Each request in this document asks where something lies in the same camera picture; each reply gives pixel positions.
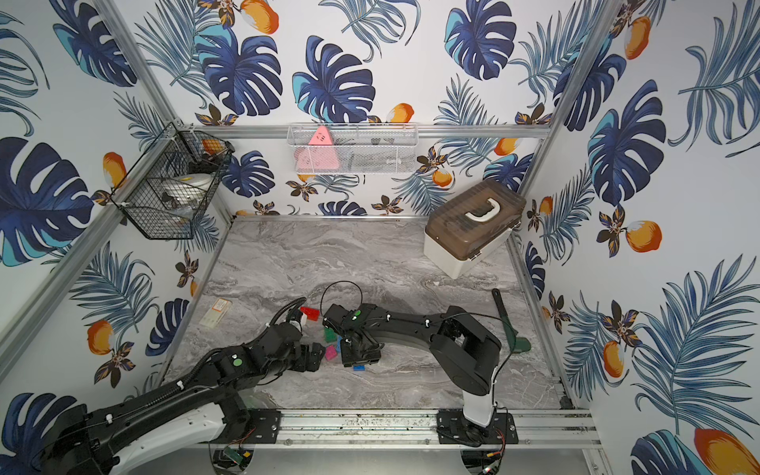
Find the green lego brick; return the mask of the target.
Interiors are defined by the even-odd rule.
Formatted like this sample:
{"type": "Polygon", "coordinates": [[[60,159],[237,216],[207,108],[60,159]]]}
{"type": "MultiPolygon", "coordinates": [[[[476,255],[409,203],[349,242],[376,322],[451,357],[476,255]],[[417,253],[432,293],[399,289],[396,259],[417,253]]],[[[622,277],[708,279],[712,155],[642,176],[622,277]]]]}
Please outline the green lego brick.
{"type": "Polygon", "coordinates": [[[329,328],[324,328],[324,337],[326,342],[336,342],[338,340],[338,336],[334,330],[329,328]]]}

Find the brown lidded storage box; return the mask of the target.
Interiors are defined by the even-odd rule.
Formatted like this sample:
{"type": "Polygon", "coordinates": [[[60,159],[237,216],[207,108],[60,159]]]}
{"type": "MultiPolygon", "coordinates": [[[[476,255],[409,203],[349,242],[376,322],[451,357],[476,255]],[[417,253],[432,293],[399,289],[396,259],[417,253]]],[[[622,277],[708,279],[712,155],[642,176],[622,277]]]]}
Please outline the brown lidded storage box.
{"type": "Polygon", "coordinates": [[[457,279],[506,243],[524,208],[523,196],[495,180],[483,180],[429,216],[424,254],[457,279]]]}

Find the pink triangle object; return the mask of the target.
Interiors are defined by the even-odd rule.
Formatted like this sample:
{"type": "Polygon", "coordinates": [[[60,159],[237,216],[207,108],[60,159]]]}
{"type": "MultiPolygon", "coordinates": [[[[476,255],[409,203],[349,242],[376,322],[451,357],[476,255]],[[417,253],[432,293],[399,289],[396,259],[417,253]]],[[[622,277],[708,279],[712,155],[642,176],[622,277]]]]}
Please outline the pink triangle object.
{"type": "Polygon", "coordinates": [[[340,159],[330,130],[320,126],[306,146],[298,146],[294,154],[296,170],[300,173],[338,171],[340,159]]]}

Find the white object in basket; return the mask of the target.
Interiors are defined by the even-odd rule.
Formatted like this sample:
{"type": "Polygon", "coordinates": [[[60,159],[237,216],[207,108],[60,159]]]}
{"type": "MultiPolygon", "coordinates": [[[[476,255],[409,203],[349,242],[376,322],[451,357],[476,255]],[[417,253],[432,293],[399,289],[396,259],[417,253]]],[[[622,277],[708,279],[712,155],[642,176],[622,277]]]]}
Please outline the white object in basket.
{"type": "Polygon", "coordinates": [[[162,181],[160,201],[170,208],[197,205],[207,194],[213,178],[207,173],[176,176],[162,181]]]}

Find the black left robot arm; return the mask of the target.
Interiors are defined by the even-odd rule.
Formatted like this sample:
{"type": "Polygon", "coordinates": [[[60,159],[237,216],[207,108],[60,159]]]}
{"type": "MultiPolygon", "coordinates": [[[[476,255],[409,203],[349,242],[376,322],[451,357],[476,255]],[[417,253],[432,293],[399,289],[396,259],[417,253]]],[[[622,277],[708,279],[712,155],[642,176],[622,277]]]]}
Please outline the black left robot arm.
{"type": "Polygon", "coordinates": [[[45,474],[122,474],[197,443],[237,445],[271,435],[241,392],[286,371],[315,372],[326,348],[304,344],[291,323],[268,327],[239,346],[214,348],[184,375],[140,397],[103,409],[72,407],[45,436],[45,474]]]}

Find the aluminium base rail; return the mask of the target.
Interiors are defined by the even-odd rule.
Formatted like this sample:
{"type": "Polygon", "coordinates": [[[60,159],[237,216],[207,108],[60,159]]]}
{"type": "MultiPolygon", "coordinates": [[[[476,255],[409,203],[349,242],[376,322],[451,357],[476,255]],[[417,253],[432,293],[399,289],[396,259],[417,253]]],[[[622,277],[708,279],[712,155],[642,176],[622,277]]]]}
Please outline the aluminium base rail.
{"type": "MultiPolygon", "coordinates": [[[[260,439],[242,447],[307,448],[545,448],[599,449],[591,414],[580,410],[502,410],[492,423],[466,427],[459,410],[280,410],[274,443],[260,439]]],[[[212,443],[223,431],[222,413],[210,405],[140,437],[128,454],[164,455],[212,443]]]]}

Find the green handled tool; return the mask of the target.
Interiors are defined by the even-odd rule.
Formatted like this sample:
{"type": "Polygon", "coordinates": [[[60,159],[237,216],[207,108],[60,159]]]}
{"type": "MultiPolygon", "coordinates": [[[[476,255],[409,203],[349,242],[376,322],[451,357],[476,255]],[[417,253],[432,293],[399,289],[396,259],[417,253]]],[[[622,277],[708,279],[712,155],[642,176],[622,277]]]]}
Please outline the green handled tool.
{"type": "Polygon", "coordinates": [[[499,314],[499,319],[503,325],[510,353],[520,354],[530,352],[532,344],[524,336],[519,336],[519,332],[512,325],[500,290],[493,288],[491,294],[499,314]]]}

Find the red lego brick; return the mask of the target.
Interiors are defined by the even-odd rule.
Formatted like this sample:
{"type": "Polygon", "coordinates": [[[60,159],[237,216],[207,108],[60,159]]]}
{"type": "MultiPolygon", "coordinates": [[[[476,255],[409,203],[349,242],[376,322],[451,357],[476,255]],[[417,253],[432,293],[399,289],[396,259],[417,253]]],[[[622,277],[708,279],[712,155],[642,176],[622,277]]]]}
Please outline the red lego brick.
{"type": "Polygon", "coordinates": [[[308,321],[318,322],[320,320],[321,312],[318,309],[302,306],[300,311],[308,321]]]}

